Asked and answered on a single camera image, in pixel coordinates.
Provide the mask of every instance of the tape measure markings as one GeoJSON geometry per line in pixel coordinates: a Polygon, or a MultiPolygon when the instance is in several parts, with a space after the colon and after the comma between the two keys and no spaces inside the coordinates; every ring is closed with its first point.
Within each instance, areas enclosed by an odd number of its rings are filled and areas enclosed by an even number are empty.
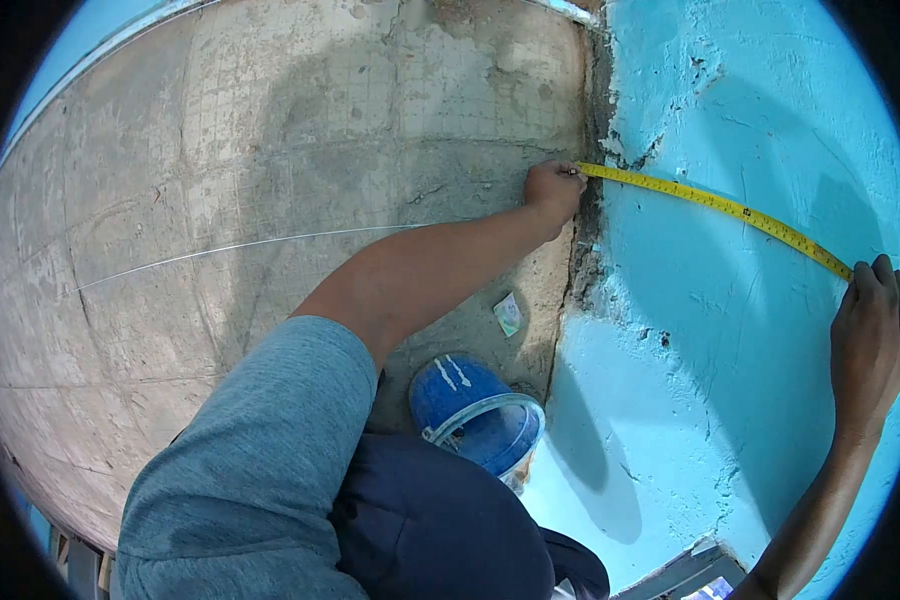
{"type": "Polygon", "coordinates": [[[774,217],[764,214],[759,210],[754,210],[753,208],[744,206],[732,199],[717,196],[716,194],[711,194],[704,190],[690,187],[689,185],[649,176],[648,174],[624,171],[623,169],[615,169],[602,164],[591,164],[589,162],[577,162],[576,164],[579,165],[580,173],[587,175],[588,177],[599,177],[605,180],[612,180],[613,182],[620,182],[621,184],[643,187],[654,192],[675,196],[676,198],[683,198],[684,200],[689,200],[698,205],[704,205],[705,207],[719,210],[748,225],[756,227],[756,229],[761,232],[775,237],[787,246],[812,258],[845,282],[851,280],[851,276],[853,275],[851,268],[827,251],[826,248],[792,228],[792,226],[780,222],[774,217]]]}

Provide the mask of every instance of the gray t-shirt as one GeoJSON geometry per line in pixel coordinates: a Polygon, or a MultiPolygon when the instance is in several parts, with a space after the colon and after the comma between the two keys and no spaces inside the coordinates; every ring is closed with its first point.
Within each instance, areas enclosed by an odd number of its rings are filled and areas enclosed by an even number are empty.
{"type": "Polygon", "coordinates": [[[124,598],[366,598],[327,520],[376,392],[364,344],[327,318],[280,324],[137,476],[124,598]]]}

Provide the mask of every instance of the gray concrete surface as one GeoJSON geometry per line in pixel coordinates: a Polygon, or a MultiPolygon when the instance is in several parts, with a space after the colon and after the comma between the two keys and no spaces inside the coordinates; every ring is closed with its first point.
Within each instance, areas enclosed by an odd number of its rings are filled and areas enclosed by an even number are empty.
{"type": "MultiPolygon", "coordinates": [[[[240,357],[385,233],[165,258],[277,236],[454,221],[519,202],[584,148],[587,43],[511,1],[227,1],[162,24],[50,103],[0,171],[0,447],[53,521],[116,546],[127,491],[240,357]]],[[[572,231],[405,342],[410,376],[466,350],[544,391],[572,231]],[[514,291],[528,326],[492,306],[514,291]]]]}

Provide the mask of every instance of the person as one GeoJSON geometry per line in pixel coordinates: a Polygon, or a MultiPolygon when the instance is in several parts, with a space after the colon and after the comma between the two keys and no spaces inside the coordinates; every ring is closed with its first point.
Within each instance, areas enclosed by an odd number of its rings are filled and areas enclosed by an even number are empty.
{"type": "MultiPolygon", "coordinates": [[[[554,240],[586,186],[575,163],[542,162],[521,206],[401,231],[327,276],[138,475],[122,595],[533,600],[566,579],[607,598],[599,558],[480,466],[363,431],[387,355],[554,240]]],[[[832,546],[900,390],[897,294],[885,255],[856,265],[832,327],[832,449],[734,598],[792,597],[832,546]]]]}

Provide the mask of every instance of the cyan wall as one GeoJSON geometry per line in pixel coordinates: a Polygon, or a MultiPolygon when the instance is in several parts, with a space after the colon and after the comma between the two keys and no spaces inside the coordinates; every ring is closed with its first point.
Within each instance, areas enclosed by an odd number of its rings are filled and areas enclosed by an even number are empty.
{"type": "MultiPolygon", "coordinates": [[[[765,211],[844,262],[900,264],[900,141],[820,4],[617,0],[607,20],[608,164],[765,211]]],[[[606,276],[595,311],[564,322],[525,504],[593,549],[615,592],[705,537],[752,567],[828,450],[846,284],[716,211],[603,192],[606,276]]],[[[900,399],[801,597],[839,583],[899,467],[900,399]]]]}

